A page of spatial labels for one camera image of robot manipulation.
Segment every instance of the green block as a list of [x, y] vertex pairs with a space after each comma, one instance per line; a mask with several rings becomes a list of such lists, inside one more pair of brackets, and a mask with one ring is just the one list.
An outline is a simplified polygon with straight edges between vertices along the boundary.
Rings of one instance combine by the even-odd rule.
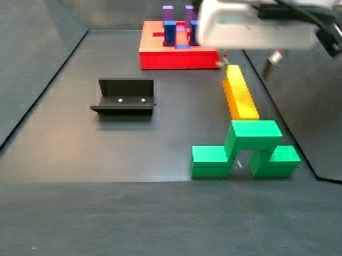
[[301, 157], [293, 146], [279, 146], [269, 160], [269, 166], [292, 167], [299, 166]]
[[271, 154], [257, 151], [250, 160], [250, 169], [256, 178], [287, 178], [292, 175], [301, 158], [293, 146], [279, 146]]
[[232, 126], [238, 138], [264, 141], [268, 138], [283, 138], [283, 132], [275, 120], [233, 120]]
[[275, 152], [271, 154], [268, 151], [256, 151], [252, 160], [250, 167], [254, 169], [264, 167], [297, 167], [301, 163], [301, 158], [293, 146], [279, 146]]
[[193, 146], [193, 166], [229, 167], [229, 161], [224, 146]]
[[229, 129], [225, 148], [229, 161], [240, 150], [268, 150], [273, 152], [283, 139], [283, 132], [275, 120], [234, 120]]
[[193, 179], [225, 179], [230, 176], [232, 168], [194, 168], [192, 172]]
[[296, 167], [265, 167], [258, 170], [252, 169], [254, 178], [289, 178], [296, 170]]

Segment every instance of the blue block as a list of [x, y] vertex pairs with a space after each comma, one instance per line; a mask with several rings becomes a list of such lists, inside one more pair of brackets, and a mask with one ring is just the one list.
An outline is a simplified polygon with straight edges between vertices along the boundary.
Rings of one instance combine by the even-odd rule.
[[177, 49], [190, 49], [190, 45], [188, 44], [178, 44]]

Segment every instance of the purple block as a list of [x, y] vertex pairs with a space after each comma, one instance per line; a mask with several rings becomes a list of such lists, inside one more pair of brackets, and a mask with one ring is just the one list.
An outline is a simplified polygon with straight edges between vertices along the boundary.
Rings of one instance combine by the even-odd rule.
[[192, 20], [196, 20], [196, 9], [193, 5], [186, 6], [186, 28], [192, 27]]
[[165, 5], [164, 6], [164, 21], [174, 20], [174, 6]]

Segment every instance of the green cube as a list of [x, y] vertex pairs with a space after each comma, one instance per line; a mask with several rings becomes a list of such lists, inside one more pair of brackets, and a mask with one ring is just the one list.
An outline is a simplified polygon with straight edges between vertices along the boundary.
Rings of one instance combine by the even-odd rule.
[[220, 179], [230, 176], [232, 164], [224, 146], [194, 146], [192, 158], [194, 179]]

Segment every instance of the toy block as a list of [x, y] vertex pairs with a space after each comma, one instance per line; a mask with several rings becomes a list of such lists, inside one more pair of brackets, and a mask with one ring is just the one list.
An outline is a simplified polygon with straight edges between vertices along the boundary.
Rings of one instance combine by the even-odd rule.
[[194, 167], [228, 167], [228, 156], [224, 146], [193, 146]]
[[230, 169], [210, 167], [210, 168], [198, 168], [193, 167], [192, 178], [193, 179], [226, 179], [230, 176]]
[[190, 41], [189, 41], [189, 45], [192, 46], [198, 46], [198, 41], [197, 41], [197, 28], [198, 28], [198, 20], [193, 20], [192, 21], [192, 33], [190, 33]]
[[253, 178], [289, 178], [297, 167], [267, 167], [258, 170], [252, 169]]
[[190, 49], [190, 45], [180, 44], [180, 45], [177, 45], [177, 49]]
[[177, 22], [165, 21], [165, 43], [164, 46], [177, 45]]
[[289, 177], [301, 163], [301, 158], [293, 146], [279, 146], [271, 155], [260, 151], [250, 159], [250, 169], [254, 177]]
[[186, 28], [192, 27], [192, 20], [196, 20], [196, 8], [193, 5], [186, 5]]
[[164, 6], [164, 21], [174, 20], [174, 6], [165, 5]]
[[224, 88], [233, 120], [260, 120], [258, 109], [238, 65], [229, 65]]
[[[177, 21], [178, 24], [182, 26], [185, 22]], [[162, 21], [145, 22], [140, 46], [142, 69], [218, 69], [220, 54], [216, 48], [192, 46], [190, 49], [177, 49], [164, 46], [165, 38], [154, 36], [162, 31]]]
[[220, 179], [230, 176], [224, 146], [194, 146], [192, 157], [192, 177]]
[[240, 150], [275, 151], [283, 132], [275, 120], [233, 120], [225, 141], [229, 163], [234, 163]]

